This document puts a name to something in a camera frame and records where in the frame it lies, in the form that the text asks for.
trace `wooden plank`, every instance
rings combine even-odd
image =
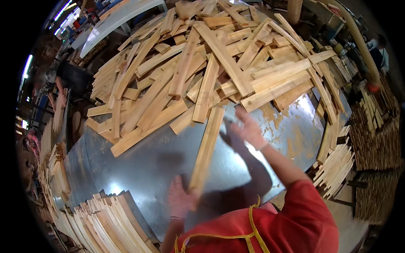
[[[225,26],[233,24],[235,20],[231,17],[206,17],[204,18],[204,23],[208,27],[214,26]]]
[[[268,88],[260,92],[256,92],[256,94],[248,98],[242,99],[240,103],[247,112],[251,112],[264,105],[265,103],[270,102],[274,98],[297,87],[304,81],[309,80],[309,78],[310,76],[306,71],[301,71],[283,81],[270,85]]]
[[[156,80],[148,91],[143,95],[141,102],[131,111],[131,116],[128,118],[123,128],[121,129],[121,136],[125,137],[126,134],[134,130],[139,119],[142,117],[145,110],[152,103],[153,99],[159,94],[159,92],[166,86],[169,80],[173,77],[175,69],[169,68],[165,70],[162,76]]]
[[[287,22],[287,20],[280,14],[280,13],[275,13],[274,16],[283,24],[285,29],[288,31],[288,33],[291,35],[291,37],[294,38],[296,42],[300,44],[300,46],[307,52],[307,54],[304,55],[309,55],[309,51],[307,50],[304,41],[301,39],[300,36],[294,31],[294,29],[290,26],[290,24]]]
[[[197,196],[202,194],[205,181],[209,175],[209,164],[212,154],[214,153],[215,143],[217,142],[224,113],[225,110],[223,108],[212,108],[201,140],[200,149],[188,187],[188,191],[193,191]]]
[[[318,92],[321,96],[321,99],[326,106],[326,112],[328,113],[328,122],[333,125],[336,123],[336,116],[333,110],[333,105],[331,100],[328,97],[328,94],[325,91],[324,86],[322,85],[319,77],[316,75],[315,70],[313,67],[308,68],[308,73],[311,75],[311,79],[315,87],[318,89]]]
[[[316,64],[318,62],[324,61],[334,55],[337,55],[333,50],[326,50],[320,53],[316,53],[314,55],[310,55],[308,58],[312,64]]]
[[[257,53],[259,52],[262,43],[258,42],[259,38],[267,37],[271,32],[271,27],[268,26],[268,22],[264,23],[260,31],[253,37],[251,43],[242,54],[242,57],[238,60],[238,66],[246,70],[249,68],[250,64],[252,63],[253,59],[256,57]]]
[[[187,42],[183,51],[180,54],[179,62],[177,63],[173,80],[169,88],[169,95],[181,96],[183,92],[184,83],[186,81],[187,70],[192,63],[194,57],[198,57],[200,53],[193,55],[197,48],[197,40],[200,37],[195,29],[191,29],[190,35],[187,38]]]
[[[329,122],[327,122],[324,137],[322,138],[321,147],[319,148],[318,156],[316,157],[316,160],[318,162],[320,162],[321,164],[325,163],[326,158],[328,156],[329,149],[330,149],[330,143],[332,141],[332,133],[333,133],[333,128],[329,124]]]
[[[138,95],[141,93],[140,89],[132,89],[132,88],[127,88],[122,94],[124,98],[129,98],[132,100],[136,100],[138,98]]]
[[[187,41],[185,39],[184,35],[177,35],[177,36],[173,37],[173,39],[175,40],[176,45],[186,43],[186,41]]]
[[[281,56],[285,56],[287,54],[293,53],[295,52],[295,49],[291,46],[291,45],[287,45],[284,47],[278,47],[275,49],[269,49],[268,50],[269,55],[271,56],[271,58],[275,59]]]
[[[305,94],[313,87],[311,80],[307,80],[297,87],[273,99],[274,106],[279,112],[288,108],[295,100]]]
[[[167,51],[164,54],[158,54],[156,56],[153,56],[152,58],[150,58],[149,60],[145,61],[144,63],[142,63],[139,67],[138,67],[138,73],[139,76],[143,76],[144,74],[146,74],[148,71],[150,71],[151,69],[153,69],[154,67],[156,67],[158,64],[162,63],[164,60],[180,53],[183,48],[184,45],[178,45],[178,46],[172,46],[171,49],[169,51]]]
[[[125,72],[125,74],[122,77],[121,82],[119,83],[116,91],[114,92],[114,96],[116,99],[120,99],[122,97],[122,94],[124,93],[126,87],[129,84],[130,79],[132,78],[135,70],[139,67],[145,56],[148,54],[148,52],[152,49],[156,41],[159,39],[159,29],[156,30],[156,32],[150,37],[148,40],[146,40],[145,46],[142,47],[142,50],[138,52],[138,55],[135,57],[134,61],[131,63],[129,66],[128,70]]]
[[[262,75],[251,82],[253,89],[256,93],[272,86],[275,83],[278,83],[294,74],[297,74],[303,70],[311,68],[311,64],[308,59],[301,60],[289,65],[286,68],[283,68],[279,72],[269,73]]]
[[[173,18],[175,14],[176,10],[174,7],[167,11],[166,16],[163,19],[162,28],[160,29],[160,35],[163,35],[171,31]]]
[[[259,15],[257,14],[256,7],[253,5],[249,5],[249,11],[253,21],[255,21],[257,24],[260,24],[260,18]]]
[[[167,45],[166,43],[158,43],[153,48],[159,53],[164,54],[171,49],[171,46]]]
[[[203,77],[201,77],[196,84],[190,89],[190,91],[187,93],[187,97],[190,101],[192,101],[193,103],[197,102],[197,97],[198,97],[198,93],[200,92],[200,86],[201,83],[203,82]]]
[[[224,9],[224,11],[228,12],[229,15],[233,19],[235,19],[236,22],[238,22],[241,25],[247,25],[248,24],[247,20],[244,17],[242,17],[239,13],[237,13],[235,10],[233,10],[230,7],[226,6],[222,2],[219,2],[218,4]]]
[[[250,30],[250,28],[245,28],[236,32],[229,33],[226,44],[229,45],[239,40],[243,40],[244,38],[249,37],[251,34],[252,31]]]
[[[111,152],[113,153],[114,157],[118,157],[130,147],[144,139],[146,136],[150,135],[185,111],[187,111],[187,106],[184,101],[178,101],[174,105],[164,109],[161,113],[159,113],[159,116],[152,123],[152,126],[148,129],[148,131],[144,132],[140,128],[131,131],[129,134],[124,136],[117,144],[111,147]]]
[[[224,45],[214,36],[212,31],[204,24],[195,24],[195,29],[203,37],[205,42],[211,48],[212,52],[215,54],[219,62],[225,68],[225,71],[231,77],[235,87],[238,89],[239,93],[246,97],[254,92],[252,86],[243,75],[242,71],[233,60],[232,56],[226,51]]]
[[[326,79],[326,83],[329,86],[330,91],[332,92],[333,100],[337,103],[337,106],[341,112],[345,112],[345,108],[343,106],[342,100],[340,99],[339,89],[335,87],[333,82],[333,78],[329,74],[329,66],[326,62],[319,62],[319,67],[324,74]]]
[[[305,48],[303,48],[295,39],[293,39],[286,31],[284,31],[284,29],[282,29],[281,27],[279,27],[276,23],[274,23],[273,21],[269,22],[269,25],[271,27],[274,28],[274,30],[276,30],[278,33],[280,33],[281,35],[283,35],[288,41],[291,42],[291,44],[296,47],[298,49],[298,51],[301,52],[301,54],[309,57],[309,52],[308,50]]]

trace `person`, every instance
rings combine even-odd
[[[337,252],[336,223],[311,179],[265,141],[259,125],[243,108],[236,107],[236,116],[244,126],[231,123],[230,129],[262,152],[287,189],[282,211],[277,213],[270,202],[260,207],[257,203],[182,234],[197,197],[194,191],[187,194],[176,176],[168,192],[171,220],[161,252]]]
[[[386,45],[387,40],[385,39],[384,36],[380,34],[378,35],[378,40],[372,39],[366,44],[378,71],[381,70],[384,73],[384,75],[390,69],[388,65],[389,64],[388,53],[387,50],[385,49]]]

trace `gloved hand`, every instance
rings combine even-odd
[[[181,176],[176,176],[169,187],[169,208],[172,219],[185,219],[188,211],[197,201],[196,194],[186,194]]]
[[[236,123],[230,125],[232,131],[242,140],[250,143],[256,150],[260,151],[267,146],[263,138],[259,124],[241,106],[235,107],[235,115],[245,124],[243,128]]]

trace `flexible duct hose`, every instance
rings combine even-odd
[[[340,3],[336,2],[335,0],[320,0],[320,1],[325,4],[330,3],[333,5],[336,5],[340,9],[340,14],[346,21],[346,24],[349,27],[349,30],[351,31],[352,36],[357,44],[357,47],[358,47],[362,57],[364,58],[364,61],[366,62],[366,65],[369,69],[369,72],[370,72],[370,75],[372,78],[372,82],[375,85],[379,86],[380,81],[379,81],[378,69],[377,69],[377,67],[374,63],[374,60],[371,57],[369,50],[367,49],[366,43],[364,42],[363,37],[361,36],[361,33],[358,30],[357,25],[354,22],[351,15]],[[298,20],[301,15],[302,2],[303,2],[303,0],[289,0],[288,1],[287,19],[291,25],[295,25],[298,23]]]

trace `metal table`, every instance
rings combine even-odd
[[[324,119],[315,113],[313,103],[317,104],[319,94],[316,88],[313,90],[313,102],[305,94],[282,113],[277,113],[270,103],[251,112],[266,139],[303,171],[315,162],[325,125]],[[351,110],[342,92],[340,95],[346,110],[340,115],[343,124]],[[223,105],[225,116],[232,120],[236,120],[234,106],[232,102]],[[102,116],[95,119],[101,122],[111,115]],[[167,209],[170,182],[175,175],[182,174],[188,185],[206,123],[192,124],[178,135],[166,124],[117,158],[110,151],[112,144],[86,127],[65,158],[72,188],[67,205],[77,206],[101,190],[107,195],[129,190],[136,203],[132,211],[141,227],[153,242],[163,241],[170,220]],[[226,131],[224,124],[221,131]],[[242,208],[256,202],[256,191],[252,190],[256,180],[263,186],[262,203],[284,189],[263,155],[250,145],[246,147],[249,152],[241,156],[218,136],[203,201],[196,213],[189,214],[186,229],[234,208],[227,206],[230,203],[241,203],[235,207]],[[64,204],[59,197],[55,202],[58,207]]]
[[[84,58],[90,50],[97,45],[104,37],[110,34],[114,29],[119,26],[128,28],[126,22],[131,18],[141,14],[156,6],[163,6],[167,11],[166,2],[164,0],[130,0],[123,4],[119,9],[112,12],[106,19],[99,21],[93,28],[92,32],[87,38],[86,43],[80,53],[80,57]]]

